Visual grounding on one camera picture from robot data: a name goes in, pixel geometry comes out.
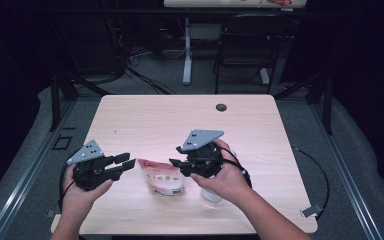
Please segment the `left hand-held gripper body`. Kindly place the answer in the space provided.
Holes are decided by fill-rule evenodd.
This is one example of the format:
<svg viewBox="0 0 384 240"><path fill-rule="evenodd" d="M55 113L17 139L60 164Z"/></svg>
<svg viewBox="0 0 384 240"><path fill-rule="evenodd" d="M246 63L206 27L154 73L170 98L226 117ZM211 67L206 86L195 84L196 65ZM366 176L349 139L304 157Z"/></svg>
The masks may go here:
<svg viewBox="0 0 384 240"><path fill-rule="evenodd" d="M73 179L79 188L86 191L96 189L106 180L115 180L114 172L106 169L112 164L112 158L104 155L95 140L84 144L68 158L66 164L75 165Z"/></svg>

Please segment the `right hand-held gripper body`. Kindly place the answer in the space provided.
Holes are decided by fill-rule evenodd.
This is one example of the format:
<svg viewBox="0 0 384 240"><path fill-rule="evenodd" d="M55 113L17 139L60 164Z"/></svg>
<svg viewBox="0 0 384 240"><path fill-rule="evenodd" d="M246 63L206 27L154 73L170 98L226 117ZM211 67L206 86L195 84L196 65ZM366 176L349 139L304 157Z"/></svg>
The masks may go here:
<svg viewBox="0 0 384 240"><path fill-rule="evenodd" d="M223 136L221 130L192 129L185 142L176 148L180 154L186 154L186 160L191 163L190 169L195 174L209 178L215 176L223 164L220 159L221 149L214 140Z"/></svg>

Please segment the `clear snack bag red print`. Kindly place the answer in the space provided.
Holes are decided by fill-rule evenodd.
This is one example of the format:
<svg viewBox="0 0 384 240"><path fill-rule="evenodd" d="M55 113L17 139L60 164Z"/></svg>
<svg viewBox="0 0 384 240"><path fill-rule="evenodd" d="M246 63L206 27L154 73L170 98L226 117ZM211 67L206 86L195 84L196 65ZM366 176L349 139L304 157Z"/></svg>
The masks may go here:
<svg viewBox="0 0 384 240"><path fill-rule="evenodd" d="M178 196L185 190L185 177L172 164L138 159L148 188L163 196Z"/></svg>

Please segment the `person's left hand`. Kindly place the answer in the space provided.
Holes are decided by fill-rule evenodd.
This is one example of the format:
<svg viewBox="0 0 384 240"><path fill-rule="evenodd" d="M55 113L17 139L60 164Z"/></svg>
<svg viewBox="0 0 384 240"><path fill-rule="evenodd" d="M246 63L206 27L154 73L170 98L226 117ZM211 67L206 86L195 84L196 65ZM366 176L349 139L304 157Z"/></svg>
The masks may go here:
<svg viewBox="0 0 384 240"><path fill-rule="evenodd" d="M67 209L89 211L94 202L103 196L113 185L112 180L106 180L97 188L91 191L85 191L79 188L74 181L73 170L75 166L71 165L67 171L63 184L62 212Z"/></svg>

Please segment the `person's right hand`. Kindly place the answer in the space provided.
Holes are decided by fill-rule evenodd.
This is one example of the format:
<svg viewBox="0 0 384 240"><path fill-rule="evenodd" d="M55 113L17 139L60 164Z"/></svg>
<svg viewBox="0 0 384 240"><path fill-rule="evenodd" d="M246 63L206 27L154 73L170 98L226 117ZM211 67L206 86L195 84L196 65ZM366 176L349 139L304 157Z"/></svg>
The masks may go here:
<svg viewBox="0 0 384 240"><path fill-rule="evenodd" d="M236 166L238 160L230 151L229 145L221 139L214 140L214 143L220 147L222 157L229 160L224 163L222 169L213 178L205 178L200 175L191 174L191 178L202 188L214 191L221 198L228 200L236 206L239 206L250 188L241 172Z"/></svg>

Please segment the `white background desk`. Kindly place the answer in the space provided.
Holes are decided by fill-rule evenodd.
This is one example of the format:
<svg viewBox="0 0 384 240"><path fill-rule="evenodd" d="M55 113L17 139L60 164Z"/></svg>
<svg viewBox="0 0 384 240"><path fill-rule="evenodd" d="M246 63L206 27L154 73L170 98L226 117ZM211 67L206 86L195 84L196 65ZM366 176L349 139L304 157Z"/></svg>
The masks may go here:
<svg viewBox="0 0 384 240"><path fill-rule="evenodd" d="M268 2L267 0L164 0L164 7L175 9L286 9L292 12L292 9L305 8L307 0L292 0L292 4L281 6ZM183 84L191 83L192 55L191 55L191 27L189 17L185 17L185 63L183 71Z"/></svg>

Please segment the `black chair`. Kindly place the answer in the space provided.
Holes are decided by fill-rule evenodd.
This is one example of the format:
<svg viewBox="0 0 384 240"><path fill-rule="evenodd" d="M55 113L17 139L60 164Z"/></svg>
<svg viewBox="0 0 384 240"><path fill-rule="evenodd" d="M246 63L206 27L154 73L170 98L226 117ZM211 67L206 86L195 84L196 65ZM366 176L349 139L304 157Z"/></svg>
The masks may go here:
<svg viewBox="0 0 384 240"><path fill-rule="evenodd" d="M256 69L257 74L269 69L266 90L269 93L280 51L291 27L290 19L277 15L237 14L225 20L220 27L213 65L215 92L219 89L220 69L227 67Z"/></svg>

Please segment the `aluminium floor rail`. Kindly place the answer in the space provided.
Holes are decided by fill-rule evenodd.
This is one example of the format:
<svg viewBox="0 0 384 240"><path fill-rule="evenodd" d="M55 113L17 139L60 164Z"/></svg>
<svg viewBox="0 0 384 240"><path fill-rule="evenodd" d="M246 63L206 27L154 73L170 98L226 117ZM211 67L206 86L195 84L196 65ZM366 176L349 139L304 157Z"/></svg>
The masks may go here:
<svg viewBox="0 0 384 240"><path fill-rule="evenodd" d="M383 240L383 237L367 207L361 192L356 185L354 178L349 171L342 152L340 151L335 138L325 129L322 121L322 112L317 105L310 104L309 109L317 122L321 135L327 142L328 148L333 155L333 165L340 178L341 184L347 194L347 197L354 209L354 212L360 222L360 225L366 235L367 240Z"/></svg>
<svg viewBox="0 0 384 240"><path fill-rule="evenodd" d="M33 129L0 182L0 240L48 240L53 218L59 212L62 166L76 147L78 128L72 124L77 107L62 107L57 128L49 129L48 108L41 108Z"/></svg>

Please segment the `black frame post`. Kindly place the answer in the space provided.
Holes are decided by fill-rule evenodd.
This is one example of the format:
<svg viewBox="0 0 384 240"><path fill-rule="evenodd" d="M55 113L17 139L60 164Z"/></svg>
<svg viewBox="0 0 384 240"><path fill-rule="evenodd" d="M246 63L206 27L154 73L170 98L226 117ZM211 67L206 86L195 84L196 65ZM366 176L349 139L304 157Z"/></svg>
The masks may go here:
<svg viewBox="0 0 384 240"><path fill-rule="evenodd" d="M59 77L55 73L51 80L51 105L52 105L52 123L50 131L53 132L60 122L60 97L59 97Z"/></svg>

